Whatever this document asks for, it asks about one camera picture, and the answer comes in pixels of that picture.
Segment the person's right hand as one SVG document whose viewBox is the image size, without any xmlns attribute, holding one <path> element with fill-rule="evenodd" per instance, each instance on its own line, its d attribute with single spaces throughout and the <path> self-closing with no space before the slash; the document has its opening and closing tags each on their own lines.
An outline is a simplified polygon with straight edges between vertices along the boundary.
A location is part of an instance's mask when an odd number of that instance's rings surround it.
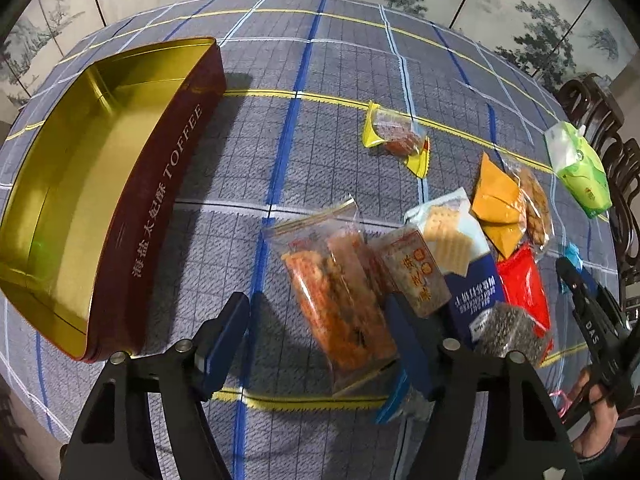
<svg viewBox="0 0 640 480">
<path fill-rule="evenodd" d="M 601 454 L 611 441 L 618 421 L 617 408 L 606 397 L 605 388 L 593 384 L 588 393 L 590 423 L 572 445 L 580 458 L 593 458 Z"/>
</svg>

